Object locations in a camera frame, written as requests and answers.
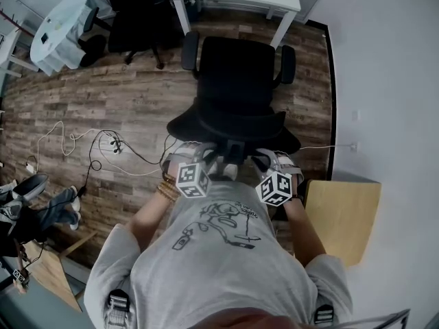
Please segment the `person's left forearm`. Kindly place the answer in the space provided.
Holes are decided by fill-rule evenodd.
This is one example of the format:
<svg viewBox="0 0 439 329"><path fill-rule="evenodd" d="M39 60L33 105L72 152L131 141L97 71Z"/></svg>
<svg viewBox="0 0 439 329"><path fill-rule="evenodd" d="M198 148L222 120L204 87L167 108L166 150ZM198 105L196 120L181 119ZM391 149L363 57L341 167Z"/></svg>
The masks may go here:
<svg viewBox="0 0 439 329"><path fill-rule="evenodd" d="M162 181L153 196L127 222L126 229L135 237L141 251L151 243L164 214L179 196L175 186Z"/></svg>

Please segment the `person's grey printed T-shirt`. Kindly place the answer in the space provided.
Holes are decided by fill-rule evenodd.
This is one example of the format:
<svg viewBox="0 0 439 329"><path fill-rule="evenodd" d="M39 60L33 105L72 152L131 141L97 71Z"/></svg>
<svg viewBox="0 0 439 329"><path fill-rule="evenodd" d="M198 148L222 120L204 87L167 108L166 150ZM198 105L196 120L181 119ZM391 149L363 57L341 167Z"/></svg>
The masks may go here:
<svg viewBox="0 0 439 329"><path fill-rule="evenodd" d="M116 289L130 301L129 329L183 329L235 308L312 324L324 305L340 322L353 309L342 261L321 254L301 264L276 240L256 191L241 182L215 182L205 198L179 198L166 230L145 249L116 225L84 295L97 329L108 324Z"/></svg>

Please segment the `black mesh armrest chair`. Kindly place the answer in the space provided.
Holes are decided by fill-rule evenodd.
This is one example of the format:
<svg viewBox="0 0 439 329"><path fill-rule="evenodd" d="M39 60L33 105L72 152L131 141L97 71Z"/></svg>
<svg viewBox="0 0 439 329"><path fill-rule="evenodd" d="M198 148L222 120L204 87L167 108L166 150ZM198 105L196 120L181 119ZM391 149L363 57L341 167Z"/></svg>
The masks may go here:
<svg viewBox="0 0 439 329"><path fill-rule="evenodd" d="M225 163L241 165L257 149L293 154L300 141L285 127L286 113L271 107L279 84L292 84L294 48L281 49L280 71L274 71L275 49L262 42L186 34L181 65L197 81L193 104L167 124L180 141L213 143Z"/></svg>

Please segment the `light wooden table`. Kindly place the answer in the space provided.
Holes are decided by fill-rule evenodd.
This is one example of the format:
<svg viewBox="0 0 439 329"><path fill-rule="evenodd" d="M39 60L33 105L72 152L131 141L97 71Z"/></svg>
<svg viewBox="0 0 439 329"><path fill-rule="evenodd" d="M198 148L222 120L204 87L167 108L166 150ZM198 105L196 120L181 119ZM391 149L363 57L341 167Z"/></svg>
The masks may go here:
<svg viewBox="0 0 439 329"><path fill-rule="evenodd" d="M62 260L83 246L83 244L92 239L96 234L97 231L90 233L60 253L36 241L30 241L24 245L25 253L31 258L31 263L27 265L27 269L33 278L41 286L58 296L79 313L82 312L82 309L80 308L78 300L83 296L84 290L77 294L73 293L67 280Z"/></svg>

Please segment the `wooden stool seat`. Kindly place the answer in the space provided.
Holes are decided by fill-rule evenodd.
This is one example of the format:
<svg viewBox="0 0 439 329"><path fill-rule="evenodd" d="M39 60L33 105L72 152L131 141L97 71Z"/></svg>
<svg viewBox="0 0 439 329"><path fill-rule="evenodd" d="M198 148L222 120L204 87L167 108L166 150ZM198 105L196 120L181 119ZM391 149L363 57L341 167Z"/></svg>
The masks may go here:
<svg viewBox="0 0 439 329"><path fill-rule="evenodd" d="M311 180L305 210L328 254L346 267L361 262L375 222L381 184Z"/></svg>

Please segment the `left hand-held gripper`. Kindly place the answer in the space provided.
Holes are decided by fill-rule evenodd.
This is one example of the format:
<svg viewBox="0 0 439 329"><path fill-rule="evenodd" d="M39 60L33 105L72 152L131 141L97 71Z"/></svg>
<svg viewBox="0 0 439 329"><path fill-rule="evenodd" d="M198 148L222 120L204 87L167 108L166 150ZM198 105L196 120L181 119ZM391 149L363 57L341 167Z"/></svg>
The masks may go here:
<svg viewBox="0 0 439 329"><path fill-rule="evenodd" d="M179 162L178 177L175 186L182 196L195 199L206 197L211 181L206 172L206 165L217 162L219 149L215 143L182 143L173 153Z"/></svg>

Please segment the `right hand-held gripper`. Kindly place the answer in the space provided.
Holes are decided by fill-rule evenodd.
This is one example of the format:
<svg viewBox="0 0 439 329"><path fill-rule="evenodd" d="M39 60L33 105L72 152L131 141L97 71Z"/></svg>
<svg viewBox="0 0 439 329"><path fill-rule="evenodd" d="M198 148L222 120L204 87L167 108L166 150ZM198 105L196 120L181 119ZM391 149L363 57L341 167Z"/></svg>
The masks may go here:
<svg viewBox="0 0 439 329"><path fill-rule="evenodd" d="M252 157L260 183L256 187L261 202L280 206L293 198L301 199L297 188L304 180L300 167L282 151L257 149Z"/></svg>

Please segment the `person's right forearm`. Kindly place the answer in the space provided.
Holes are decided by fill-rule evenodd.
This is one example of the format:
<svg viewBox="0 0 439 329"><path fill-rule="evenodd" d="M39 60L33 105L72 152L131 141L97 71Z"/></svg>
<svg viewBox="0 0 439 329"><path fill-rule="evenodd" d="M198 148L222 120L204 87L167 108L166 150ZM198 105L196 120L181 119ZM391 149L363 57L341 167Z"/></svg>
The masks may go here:
<svg viewBox="0 0 439 329"><path fill-rule="evenodd" d="M292 199L283 204L292 233L294 255L303 267L326 250L313 227L302 202Z"/></svg>

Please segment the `round white table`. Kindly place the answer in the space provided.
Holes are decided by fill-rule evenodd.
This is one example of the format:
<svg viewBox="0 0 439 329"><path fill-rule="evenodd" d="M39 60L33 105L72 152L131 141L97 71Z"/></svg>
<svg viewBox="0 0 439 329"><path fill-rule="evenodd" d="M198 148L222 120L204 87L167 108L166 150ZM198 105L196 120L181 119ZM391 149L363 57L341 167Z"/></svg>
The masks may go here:
<svg viewBox="0 0 439 329"><path fill-rule="evenodd" d="M78 44L87 16L97 5L94 0L62 0L44 18L32 41L31 61L46 75L64 66L77 69L85 52ZM40 38L47 33L48 40Z"/></svg>

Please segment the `black box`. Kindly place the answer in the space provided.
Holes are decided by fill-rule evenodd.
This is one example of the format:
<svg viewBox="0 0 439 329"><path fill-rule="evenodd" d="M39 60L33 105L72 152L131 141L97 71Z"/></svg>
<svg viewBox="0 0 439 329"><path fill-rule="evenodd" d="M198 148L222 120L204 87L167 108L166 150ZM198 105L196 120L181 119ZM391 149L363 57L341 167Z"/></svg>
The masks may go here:
<svg viewBox="0 0 439 329"><path fill-rule="evenodd" d="M284 205L277 206L274 214L270 217L271 221L288 221L287 213L285 212Z"/></svg>

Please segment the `brown wooden coat rack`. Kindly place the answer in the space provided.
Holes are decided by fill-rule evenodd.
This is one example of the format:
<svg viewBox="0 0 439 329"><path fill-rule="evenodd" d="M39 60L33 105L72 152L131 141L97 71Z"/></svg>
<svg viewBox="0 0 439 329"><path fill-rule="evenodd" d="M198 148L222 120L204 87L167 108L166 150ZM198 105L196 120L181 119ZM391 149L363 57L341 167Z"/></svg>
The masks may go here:
<svg viewBox="0 0 439 329"><path fill-rule="evenodd" d="M6 14L3 11L3 8L0 8L0 19L3 19L5 21L11 23L15 27L20 27L19 20L14 17L14 14L12 16Z"/></svg>

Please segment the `person's left hand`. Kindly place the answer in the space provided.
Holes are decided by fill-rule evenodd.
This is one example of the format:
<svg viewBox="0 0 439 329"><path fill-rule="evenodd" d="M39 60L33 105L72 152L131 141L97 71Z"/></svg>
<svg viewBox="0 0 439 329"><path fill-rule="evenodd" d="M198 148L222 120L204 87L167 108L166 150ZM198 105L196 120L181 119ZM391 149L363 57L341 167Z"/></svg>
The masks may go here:
<svg viewBox="0 0 439 329"><path fill-rule="evenodd" d="M178 177L179 162L174 154L168 155L162 164L162 175L164 181L170 182L171 184L176 183L176 178Z"/></svg>

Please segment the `black office chair with headrest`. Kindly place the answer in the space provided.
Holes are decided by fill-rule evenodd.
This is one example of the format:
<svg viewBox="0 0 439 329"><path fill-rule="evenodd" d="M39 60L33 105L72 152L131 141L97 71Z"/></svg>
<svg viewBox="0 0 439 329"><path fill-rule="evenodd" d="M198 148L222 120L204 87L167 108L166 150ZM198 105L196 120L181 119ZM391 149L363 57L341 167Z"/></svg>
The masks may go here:
<svg viewBox="0 0 439 329"><path fill-rule="evenodd" d="M138 52L151 49L156 68L162 69L163 62L157 50L158 35L162 29L162 7L169 0L109 0L115 12L109 31L108 51L127 53L124 62L130 64Z"/></svg>

